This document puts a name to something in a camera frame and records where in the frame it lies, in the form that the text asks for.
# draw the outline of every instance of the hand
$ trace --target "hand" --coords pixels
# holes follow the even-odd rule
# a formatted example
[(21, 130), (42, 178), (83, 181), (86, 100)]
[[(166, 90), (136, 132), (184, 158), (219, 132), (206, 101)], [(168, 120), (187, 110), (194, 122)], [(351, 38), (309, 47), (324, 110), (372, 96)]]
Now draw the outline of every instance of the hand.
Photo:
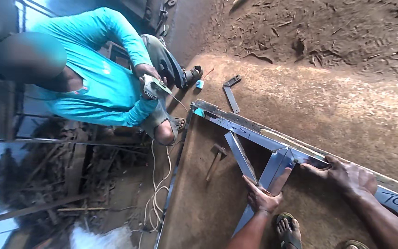
[(370, 171), (355, 163), (341, 162), (334, 156), (325, 156), (325, 159), (329, 162), (328, 168), (318, 169), (307, 163), (302, 163), (300, 167), (333, 183), (344, 194), (364, 190), (374, 195), (377, 191), (377, 180)]
[(263, 187), (256, 187), (246, 176), (243, 176), (248, 189), (248, 204), (254, 212), (263, 210), (272, 213), (282, 201), (282, 193), (273, 196)]
[(136, 72), (136, 76), (138, 78), (141, 78), (142, 76), (144, 76), (144, 74), (146, 74), (146, 75), (153, 76), (156, 79), (162, 81), (162, 78), (158, 74), (158, 71), (156, 71), (156, 68), (154, 68), (154, 66), (152, 66), (152, 65), (138, 64), (135, 66), (135, 72)]
[[(144, 93), (144, 86), (145, 86), (144, 79), (140, 77), (140, 78), (139, 78), (139, 81), (141, 82), (141, 93), (142, 93), (142, 97), (143, 97), (144, 99), (152, 99), (152, 98), (148, 97), (147, 94)], [(166, 78), (166, 77), (164, 77), (163, 83), (164, 83), (165, 85), (167, 85), (167, 78)]]

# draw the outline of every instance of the wooden hammer handle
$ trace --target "wooden hammer handle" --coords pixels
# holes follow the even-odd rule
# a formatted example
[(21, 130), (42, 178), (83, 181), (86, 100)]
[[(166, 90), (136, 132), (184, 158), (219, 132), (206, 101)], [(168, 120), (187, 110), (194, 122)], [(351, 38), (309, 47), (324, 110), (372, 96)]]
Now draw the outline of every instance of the wooden hammer handle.
[(214, 171), (216, 170), (218, 163), (221, 160), (222, 153), (219, 151), (218, 154), (214, 157), (213, 162), (211, 163), (210, 168), (208, 169), (207, 173), (207, 182), (211, 180), (211, 176), (213, 175)]

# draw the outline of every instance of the knee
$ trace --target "knee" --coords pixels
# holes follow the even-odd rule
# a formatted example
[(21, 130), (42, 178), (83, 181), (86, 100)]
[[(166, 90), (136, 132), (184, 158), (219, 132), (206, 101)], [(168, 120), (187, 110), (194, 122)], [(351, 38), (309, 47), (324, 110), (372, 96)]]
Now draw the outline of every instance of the knee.
[(171, 143), (173, 143), (174, 133), (171, 125), (169, 123), (168, 125), (164, 125), (164, 123), (162, 123), (161, 125), (156, 127), (154, 138), (156, 141), (163, 145), (170, 145)]

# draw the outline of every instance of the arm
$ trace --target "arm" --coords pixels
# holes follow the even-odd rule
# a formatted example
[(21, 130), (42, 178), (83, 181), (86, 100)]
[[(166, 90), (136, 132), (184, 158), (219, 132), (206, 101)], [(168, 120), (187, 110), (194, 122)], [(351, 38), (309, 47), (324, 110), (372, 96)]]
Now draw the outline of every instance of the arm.
[(347, 203), (358, 214), (381, 248), (398, 249), (398, 217), (374, 197), (377, 181), (373, 173), (353, 163), (343, 163), (326, 156), (332, 166), (319, 170), (303, 163), (301, 167), (326, 179), (339, 188)]
[(255, 249), (260, 247), (263, 230), (271, 220), (271, 214), (282, 201), (282, 193), (277, 196), (270, 195), (262, 187), (256, 187), (245, 176), (248, 186), (248, 203), (255, 211), (253, 217), (242, 229), (235, 234), (229, 242), (227, 249)]
[(98, 8), (79, 15), (50, 18), (35, 25), (31, 31), (93, 50), (99, 50), (108, 40), (117, 42), (127, 50), (137, 77), (148, 74), (162, 80), (141, 37), (127, 19), (113, 9)]
[(56, 115), (99, 125), (139, 126), (156, 108), (158, 100), (141, 97), (128, 112), (104, 106), (89, 105), (78, 100), (58, 100), (49, 104)]

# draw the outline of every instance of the wooden plank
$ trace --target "wooden plank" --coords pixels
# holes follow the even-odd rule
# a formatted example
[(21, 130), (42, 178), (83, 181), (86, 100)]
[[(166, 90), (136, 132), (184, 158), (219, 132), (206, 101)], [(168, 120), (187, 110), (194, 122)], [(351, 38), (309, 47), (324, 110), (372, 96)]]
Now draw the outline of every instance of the wooden plank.
[(288, 138), (286, 138), (286, 137), (284, 137), (284, 136), (282, 136), (280, 134), (277, 134), (277, 133), (274, 133), (272, 131), (268, 131), (268, 130), (265, 130), (265, 129), (261, 129), (260, 133), (262, 135), (264, 135), (266, 137), (269, 137), (271, 139), (274, 139), (276, 141), (282, 142), (284, 144), (288, 144), (288, 145), (294, 147), (296, 150), (301, 151), (301, 152), (303, 152), (303, 153), (305, 153), (307, 155), (313, 156), (313, 157), (315, 157), (317, 159), (320, 159), (320, 160), (325, 160), (325, 156), (324, 155), (322, 155), (320, 153), (317, 153), (317, 152), (315, 152), (315, 151), (313, 151), (313, 150), (311, 150), (311, 149), (309, 149), (309, 148), (307, 148), (305, 146), (302, 146), (302, 145), (300, 145), (300, 144), (298, 144), (298, 143), (296, 143), (296, 142), (294, 142), (294, 141), (292, 141), (292, 140), (290, 140), (290, 139), (288, 139)]
[[(88, 134), (79, 128), (77, 138), (86, 141)], [(65, 170), (65, 184), (67, 186), (67, 195), (69, 196), (79, 194), (86, 150), (87, 146), (85, 144), (75, 144), (73, 159)]]
[(3, 213), (3, 214), (0, 214), (0, 221), (10, 219), (10, 218), (16, 218), (16, 217), (23, 216), (26, 214), (36, 213), (39, 211), (44, 211), (44, 210), (47, 210), (47, 209), (50, 209), (53, 207), (64, 205), (69, 202), (78, 201), (78, 200), (81, 200), (81, 199), (84, 199), (87, 197), (88, 197), (88, 195), (76, 195), (76, 196), (66, 197), (64, 199), (61, 199), (61, 200), (58, 200), (55, 202), (51, 202), (51, 203), (39, 204), (39, 205), (36, 205), (33, 207), (27, 207), (24, 209), (20, 209), (20, 210), (8, 212), (8, 213)]

